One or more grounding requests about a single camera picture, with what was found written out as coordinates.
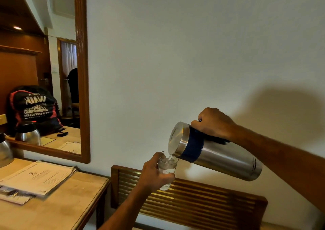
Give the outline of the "person's right hand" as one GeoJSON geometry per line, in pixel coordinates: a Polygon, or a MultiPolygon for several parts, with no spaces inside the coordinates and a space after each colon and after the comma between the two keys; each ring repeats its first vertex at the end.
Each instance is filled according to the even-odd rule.
{"type": "Polygon", "coordinates": [[[205,108],[199,115],[205,115],[205,132],[209,136],[234,141],[233,134],[237,124],[217,108],[205,108]]]}

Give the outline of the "steel kettle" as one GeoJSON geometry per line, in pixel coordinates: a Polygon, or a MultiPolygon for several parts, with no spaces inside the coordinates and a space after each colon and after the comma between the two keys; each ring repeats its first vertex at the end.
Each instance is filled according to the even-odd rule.
{"type": "Polygon", "coordinates": [[[10,143],[6,140],[5,134],[0,133],[0,168],[7,166],[13,160],[10,143]]]}

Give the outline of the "steel flask with blue band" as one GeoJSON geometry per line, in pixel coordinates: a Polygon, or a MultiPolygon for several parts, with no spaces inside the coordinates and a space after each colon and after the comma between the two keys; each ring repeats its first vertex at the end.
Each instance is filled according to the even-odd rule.
{"type": "Polygon", "coordinates": [[[226,139],[204,134],[178,122],[168,142],[170,155],[245,181],[257,179],[262,163],[246,149],[226,139]]]}

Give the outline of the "white printed paper folder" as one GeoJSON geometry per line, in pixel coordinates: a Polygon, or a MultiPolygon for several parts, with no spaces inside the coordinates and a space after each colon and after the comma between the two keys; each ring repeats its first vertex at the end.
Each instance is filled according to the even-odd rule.
{"type": "Polygon", "coordinates": [[[0,186],[36,196],[45,196],[76,172],[76,170],[75,167],[36,161],[0,179],[0,186]]]}

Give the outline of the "wooden slatted luggage rack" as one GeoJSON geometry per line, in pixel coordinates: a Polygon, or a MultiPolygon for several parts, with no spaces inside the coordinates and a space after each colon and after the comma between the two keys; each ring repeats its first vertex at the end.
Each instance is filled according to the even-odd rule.
{"type": "Polygon", "coordinates": [[[259,230],[267,205],[263,196],[175,179],[148,196],[140,213],[202,230],[259,230]]]}

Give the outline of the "wooden framed wall mirror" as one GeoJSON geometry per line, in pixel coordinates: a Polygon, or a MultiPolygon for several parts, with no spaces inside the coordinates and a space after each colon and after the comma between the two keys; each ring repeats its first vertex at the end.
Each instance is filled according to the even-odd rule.
{"type": "Polygon", "coordinates": [[[88,164],[86,0],[0,0],[0,133],[88,164]]]}

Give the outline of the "wooden desk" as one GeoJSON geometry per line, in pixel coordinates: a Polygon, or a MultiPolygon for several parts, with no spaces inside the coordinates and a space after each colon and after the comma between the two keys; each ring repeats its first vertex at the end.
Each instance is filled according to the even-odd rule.
{"type": "Polygon", "coordinates": [[[94,212],[99,229],[109,183],[77,171],[45,199],[32,198],[22,206],[0,200],[0,230],[83,230],[94,212]]]}

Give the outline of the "person's right forearm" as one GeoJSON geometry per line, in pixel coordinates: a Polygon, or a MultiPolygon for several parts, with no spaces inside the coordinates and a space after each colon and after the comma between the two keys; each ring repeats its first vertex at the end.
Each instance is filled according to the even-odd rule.
{"type": "Polygon", "coordinates": [[[225,138],[245,148],[325,214],[325,158],[228,124],[225,138]]]}

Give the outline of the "person's left forearm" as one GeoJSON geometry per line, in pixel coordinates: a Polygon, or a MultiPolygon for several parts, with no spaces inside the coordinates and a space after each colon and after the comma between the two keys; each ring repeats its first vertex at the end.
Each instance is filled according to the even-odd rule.
{"type": "Polygon", "coordinates": [[[132,230],[148,196],[160,186],[138,184],[99,230],[132,230]]]}

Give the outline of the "clear drinking glass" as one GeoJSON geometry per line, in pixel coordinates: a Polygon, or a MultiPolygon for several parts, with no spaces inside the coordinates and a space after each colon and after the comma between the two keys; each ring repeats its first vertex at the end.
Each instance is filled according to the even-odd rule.
{"type": "Polygon", "coordinates": [[[175,173],[179,158],[170,155],[168,151],[162,151],[165,154],[165,159],[158,163],[160,174],[175,173]]]}

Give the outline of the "person's left hand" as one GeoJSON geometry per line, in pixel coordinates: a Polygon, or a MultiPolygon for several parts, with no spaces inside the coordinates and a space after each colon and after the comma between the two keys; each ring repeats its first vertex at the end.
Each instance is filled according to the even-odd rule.
{"type": "Polygon", "coordinates": [[[159,190],[165,184],[172,183],[175,180],[174,173],[160,174],[158,167],[152,165],[152,158],[143,165],[140,179],[135,187],[140,195],[150,195],[159,190]]]}

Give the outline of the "printed magazine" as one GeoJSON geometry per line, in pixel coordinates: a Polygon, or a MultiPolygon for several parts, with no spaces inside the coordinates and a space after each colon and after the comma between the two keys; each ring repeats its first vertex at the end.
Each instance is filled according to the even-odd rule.
{"type": "Polygon", "coordinates": [[[24,205],[32,198],[33,195],[26,194],[13,188],[0,186],[0,200],[2,201],[17,205],[24,205]]]}

